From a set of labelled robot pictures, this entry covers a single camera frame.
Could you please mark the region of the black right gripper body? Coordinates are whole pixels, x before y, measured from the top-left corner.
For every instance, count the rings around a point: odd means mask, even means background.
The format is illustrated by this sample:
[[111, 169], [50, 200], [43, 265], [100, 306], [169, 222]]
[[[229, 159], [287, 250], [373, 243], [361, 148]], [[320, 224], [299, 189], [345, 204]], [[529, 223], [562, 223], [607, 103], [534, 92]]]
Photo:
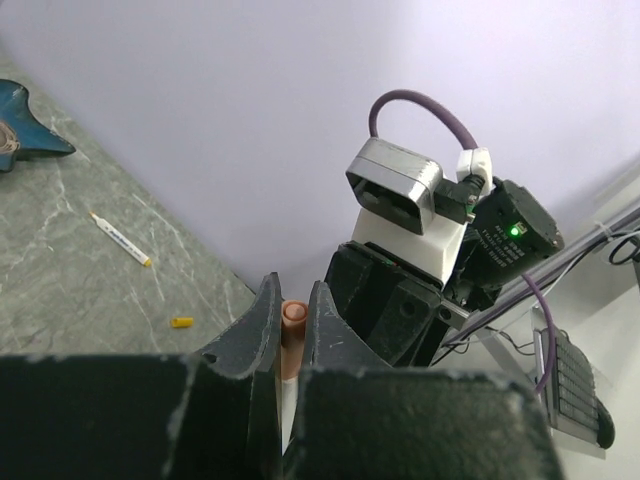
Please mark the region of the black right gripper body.
[[342, 319], [394, 367], [431, 365], [469, 316], [438, 281], [371, 243], [340, 245], [325, 282]]

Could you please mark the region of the salmon pink pen cap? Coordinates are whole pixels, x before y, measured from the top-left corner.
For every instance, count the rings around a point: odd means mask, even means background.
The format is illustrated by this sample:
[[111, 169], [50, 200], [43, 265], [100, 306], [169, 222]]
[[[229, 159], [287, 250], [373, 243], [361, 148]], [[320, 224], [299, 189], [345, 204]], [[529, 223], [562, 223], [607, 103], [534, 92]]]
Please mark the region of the salmon pink pen cap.
[[289, 382], [298, 376], [304, 353], [308, 305], [287, 300], [281, 309], [281, 379]]

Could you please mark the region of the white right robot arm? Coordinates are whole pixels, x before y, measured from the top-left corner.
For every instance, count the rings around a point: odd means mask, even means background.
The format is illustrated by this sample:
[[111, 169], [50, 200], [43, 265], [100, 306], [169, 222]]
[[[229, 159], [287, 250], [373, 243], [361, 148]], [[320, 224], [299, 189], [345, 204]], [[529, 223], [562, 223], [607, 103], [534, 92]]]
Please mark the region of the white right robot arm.
[[394, 367], [432, 363], [453, 321], [493, 307], [503, 287], [560, 252], [557, 223], [524, 187], [498, 181], [464, 227], [451, 261], [446, 218], [419, 236], [368, 211], [334, 253], [325, 281], [340, 316]]

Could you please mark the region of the white orange pen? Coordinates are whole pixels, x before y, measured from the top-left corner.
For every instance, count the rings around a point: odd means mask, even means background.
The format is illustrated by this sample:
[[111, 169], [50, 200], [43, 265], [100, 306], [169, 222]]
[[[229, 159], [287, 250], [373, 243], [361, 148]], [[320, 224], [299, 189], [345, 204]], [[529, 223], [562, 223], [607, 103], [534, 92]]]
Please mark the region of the white orange pen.
[[281, 453], [284, 454], [291, 441], [298, 399], [298, 378], [281, 381]]

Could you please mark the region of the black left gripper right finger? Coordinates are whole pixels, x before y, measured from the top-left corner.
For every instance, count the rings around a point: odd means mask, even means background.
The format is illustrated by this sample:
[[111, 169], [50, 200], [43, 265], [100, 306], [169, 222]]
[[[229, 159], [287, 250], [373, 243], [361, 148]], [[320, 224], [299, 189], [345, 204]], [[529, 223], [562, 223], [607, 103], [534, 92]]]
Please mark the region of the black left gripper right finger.
[[531, 386], [475, 370], [393, 368], [316, 282], [288, 479], [561, 479]]

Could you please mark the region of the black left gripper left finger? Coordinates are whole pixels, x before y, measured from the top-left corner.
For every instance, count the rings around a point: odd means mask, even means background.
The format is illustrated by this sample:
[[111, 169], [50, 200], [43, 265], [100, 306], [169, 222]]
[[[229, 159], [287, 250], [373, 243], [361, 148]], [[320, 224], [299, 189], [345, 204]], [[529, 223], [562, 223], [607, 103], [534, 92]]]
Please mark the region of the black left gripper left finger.
[[193, 353], [5, 355], [5, 479], [277, 479], [281, 288]]

